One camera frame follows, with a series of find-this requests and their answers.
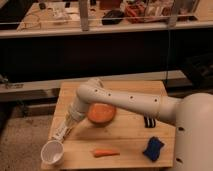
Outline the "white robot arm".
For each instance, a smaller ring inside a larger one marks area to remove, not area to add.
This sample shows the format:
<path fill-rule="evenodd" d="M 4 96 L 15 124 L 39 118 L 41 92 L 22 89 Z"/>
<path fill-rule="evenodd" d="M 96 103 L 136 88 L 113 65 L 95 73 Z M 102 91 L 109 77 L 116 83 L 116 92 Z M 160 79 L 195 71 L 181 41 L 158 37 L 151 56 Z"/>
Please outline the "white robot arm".
<path fill-rule="evenodd" d="M 62 140 L 86 117 L 92 103 L 113 105 L 176 127 L 174 165 L 168 171 L 213 171 L 213 95 L 195 93 L 182 99 L 110 90 L 92 78 L 78 86 L 68 114 L 53 133 Z"/>

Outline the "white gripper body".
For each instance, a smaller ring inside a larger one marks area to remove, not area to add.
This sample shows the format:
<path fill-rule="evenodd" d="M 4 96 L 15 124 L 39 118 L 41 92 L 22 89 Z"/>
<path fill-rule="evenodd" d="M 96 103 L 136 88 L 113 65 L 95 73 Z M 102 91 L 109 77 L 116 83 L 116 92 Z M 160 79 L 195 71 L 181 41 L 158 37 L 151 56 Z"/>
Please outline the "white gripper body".
<path fill-rule="evenodd" d="M 63 141 L 76 124 L 77 122 L 70 115 L 67 115 L 54 131 L 52 138 Z"/>

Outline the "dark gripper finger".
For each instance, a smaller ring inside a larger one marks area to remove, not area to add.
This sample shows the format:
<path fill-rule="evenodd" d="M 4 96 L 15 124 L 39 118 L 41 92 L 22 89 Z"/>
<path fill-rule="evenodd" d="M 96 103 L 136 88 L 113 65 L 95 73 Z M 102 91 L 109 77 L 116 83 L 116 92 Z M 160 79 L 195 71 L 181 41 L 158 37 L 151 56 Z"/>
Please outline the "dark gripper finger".
<path fill-rule="evenodd" d="M 64 126 L 61 130 L 61 134 L 62 134 L 62 139 L 61 139 L 61 142 L 63 142 L 66 137 L 69 135 L 69 133 L 74 129 L 74 126 L 71 126 L 71 127 L 67 127 L 67 126 Z"/>

